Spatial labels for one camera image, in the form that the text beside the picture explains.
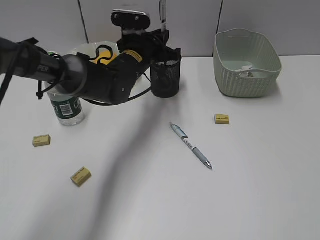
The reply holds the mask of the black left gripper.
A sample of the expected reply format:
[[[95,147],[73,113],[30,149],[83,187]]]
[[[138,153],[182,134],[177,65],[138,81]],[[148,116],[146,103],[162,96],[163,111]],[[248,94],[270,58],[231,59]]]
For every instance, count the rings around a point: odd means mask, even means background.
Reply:
[[[168,30],[157,29],[151,32],[123,30],[117,46],[121,53],[125,50],[132,50],[151,63],[180,61],[182,59],[181,49],[168,47],[169,37]]]

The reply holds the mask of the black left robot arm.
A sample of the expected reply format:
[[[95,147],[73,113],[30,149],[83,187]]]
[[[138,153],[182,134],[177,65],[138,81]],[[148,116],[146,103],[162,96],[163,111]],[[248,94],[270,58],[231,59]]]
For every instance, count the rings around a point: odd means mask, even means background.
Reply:
[[[4,80],[0,95],[4,97],[13,76],[49,84],[49,90],[60,95],[78,97],[98,106],[116,106],[134,99],[131,91],[146,70],[151,70],[149,90],[160,98],[178,93],[181,49],[167,46],[168,30],[141,34],[123,34],[117,42],[119,55],[109,64],[83,53],[75,55],[48,54],[30,38],[21,42],[0,40],[0,72]]]

